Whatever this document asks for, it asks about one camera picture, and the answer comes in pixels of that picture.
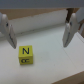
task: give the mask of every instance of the yellow cube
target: yellow cube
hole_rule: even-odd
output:
[[[33,64],[32,45],[19,47],[19,62],[20,64]]]

